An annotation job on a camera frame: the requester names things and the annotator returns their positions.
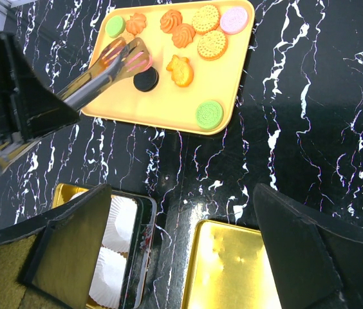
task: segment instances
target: table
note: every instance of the table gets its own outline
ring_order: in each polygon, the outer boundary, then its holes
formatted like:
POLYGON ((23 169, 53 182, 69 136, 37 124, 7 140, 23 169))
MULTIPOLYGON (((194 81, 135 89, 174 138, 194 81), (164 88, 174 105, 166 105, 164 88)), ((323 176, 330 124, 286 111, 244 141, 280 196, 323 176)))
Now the table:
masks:
MULTIPOLYGON (((110 10, 164 3, 38 0, 9 13, 5 30, 58 92, 88 68, 110 10)), ((82 116, 0 177, 0 229, 50 209, 60 182, 151 196, 159 213, 141 308, 179 308, 196 223, 257 227, 257 183, 363 227, 363 0, 252 4, 255 39, 226 130, 198 136, 82 116)))

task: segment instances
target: tray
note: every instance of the tray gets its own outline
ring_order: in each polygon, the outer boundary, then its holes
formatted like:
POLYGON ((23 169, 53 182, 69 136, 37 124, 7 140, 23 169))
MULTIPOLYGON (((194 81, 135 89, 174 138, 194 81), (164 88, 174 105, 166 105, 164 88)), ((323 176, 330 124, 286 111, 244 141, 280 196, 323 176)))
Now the tray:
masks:
POLYGON ((199 222, 181 307, 280 308, 261 233, 210 220, 199 222))
POLYGON ((121 80, 83 108, 83 113, 91 117, 203 135, 212 135, 223 130, 232 117, 252 33, 254 7, 247 0, 215 0, 113 10, 101 24, 90 66, 97 60, 103 48, 113 40, 104 30, 107 21, 116 15, 128 20, 134 13, 144 14, 147 18, 147 27, 138 37, 144 40, 153 56, 153 67, 160 76, 157 87, 142 93, 134 87, 133 78, 121 80), (214 61, 206 61, 199 56, 197 45, 201 35, 196 34, 194 41, 186 48, 177 48, 173 44, 172 35, 160 29, 160 19, 168 10, 180 11, 183 22, 191 24, 192 16, 207 4, 217 6, 221 14, 233 6, 242 6, 250 16, 249 24, 242 32, 227 36, 226 53, 214 61), (171 72, 166 70, 173 55, 188 57, 191 61, 194 80, 187 88, 178 87, 171 80, 171 72), (195 117, 197 107, 206 100, 216 100, 224 109, 220 125, 210 131, 199 127, 195 117))
MULTIPOLYGON (((70 201, 71 197, 78 192, 86 192, 88 189, 60 183, 56 187, 52 208, 56 208, 70 201)), ((151 240, 153 238, 154 224, 156 222, 157 204, 152 198, 128 194, 112 190, 114 196, 131 198, 137 203, 137 213, 133 236, 131 238, 129 253, 124 255, 127 259, 124 281, 120 295, 119 309, 133 309, 140 306, 145 294, 144 285, 146 280, 147 264, 150 257, 151 240)), ((90 296, 86 309, 104 309, 98 305, 90 296)))

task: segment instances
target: tongs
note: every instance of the tongs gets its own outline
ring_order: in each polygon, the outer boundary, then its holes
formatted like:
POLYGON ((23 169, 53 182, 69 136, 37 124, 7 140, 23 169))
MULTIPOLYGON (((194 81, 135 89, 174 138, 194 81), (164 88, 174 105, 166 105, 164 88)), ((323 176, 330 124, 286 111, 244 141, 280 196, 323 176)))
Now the tongs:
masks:
MULTIPOLYGON (((100 57, 81 76, 57 95, 71 108, 79 111, 114 83, 145 70, 149 52, 140 38, 126 44, 121 37, 106 46, 100 57)), ((22 155, 38 144, 0 144, 0 176, 22 155)))

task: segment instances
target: marble countertop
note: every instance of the marble countertop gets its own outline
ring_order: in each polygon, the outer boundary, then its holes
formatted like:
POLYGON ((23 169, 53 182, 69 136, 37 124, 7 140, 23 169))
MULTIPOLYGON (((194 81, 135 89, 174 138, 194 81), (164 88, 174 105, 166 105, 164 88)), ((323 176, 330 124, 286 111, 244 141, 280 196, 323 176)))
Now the marble countertop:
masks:
MULTIPOLYGON (((88 68, 108 12, 165 3, 38 0, 5 30, 58 92, 88 68)), ((199 136, 82 116, 0 177, 0 229, 48 210, 58 183, 151 196, 158 215, 141 308, 179 308, 196 223, 257 227, 257 183, 363 227, 363 0, 252 4, 255 39, 225 130, 199 136)))

